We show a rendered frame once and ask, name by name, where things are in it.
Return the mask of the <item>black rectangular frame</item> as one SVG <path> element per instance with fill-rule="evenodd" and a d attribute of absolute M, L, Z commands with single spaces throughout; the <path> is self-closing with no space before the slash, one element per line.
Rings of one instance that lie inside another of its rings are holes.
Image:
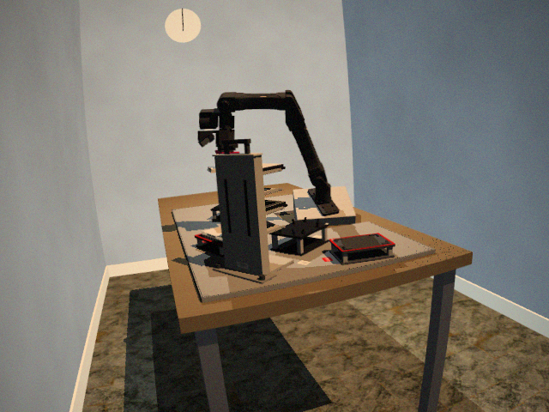
<path fill-rule="evenodd" d="M 216 214 L 216 211 L 220 211 L 219 209 L 219 205 L 215 206 L 214 208 L 211 209 L 212 213 L 213 213 L 213 219 L 212 221 L 220 221 L 220 215 L 217 215 Z"/>

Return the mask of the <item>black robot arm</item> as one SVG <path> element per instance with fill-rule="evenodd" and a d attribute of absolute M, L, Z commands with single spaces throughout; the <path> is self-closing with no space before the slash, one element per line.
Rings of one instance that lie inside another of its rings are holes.
<path fill-rule="evenodd" d="M 286 94 L 287 93 L 287 94 Z M 291 94 L 292 93 L 292 94 Z M 198 140 L 202 147 L 214 140 L 222 144 L 222 140 L 228 140 L 228 130 L 234 129 L 234 116 L 231 112 L 249 109 L 275 109 L 285 111 L 286 125 L 292 132 L 300 153 L 305 161 L 308 176 L 312 185 L 316 188 L 308 190 L 315 205 L 323 216 L 339 214 L 339 209 L 331 197 L 331 185 L 328 183 L 322 162 L 311 140 L 305 125 L 305 118 L 291 90 L 285 93 L 273 94 L 245 94 L 225 92 L 217 101 L 217 108 L 202 109 L 199 113 Z M 297 102 L 297 103 L 296 103 Z M 219 110 L 218 110 L 219 109 Z M 222 130 L 206 130 L 216 129 Z M 298 129 L 298 130 L 297 130 Z"/>

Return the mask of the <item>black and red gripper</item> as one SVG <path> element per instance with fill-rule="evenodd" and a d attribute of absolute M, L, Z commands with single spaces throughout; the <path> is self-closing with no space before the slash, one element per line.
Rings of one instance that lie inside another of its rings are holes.
<path fill-rule="evenodd" d="M 234 130 L 228 130 L 228 140 L 230 139 L 234 139 Z M 224 154 L 224 144 L 216 144 L 216 147 L 218 147 L 218 150 L 215 150 L 216 154 Z M 238 148 L 238 144 L 229 144 L 230 153 L 239 154 L 239 152 L 233 152 L 235 148 Z"/>

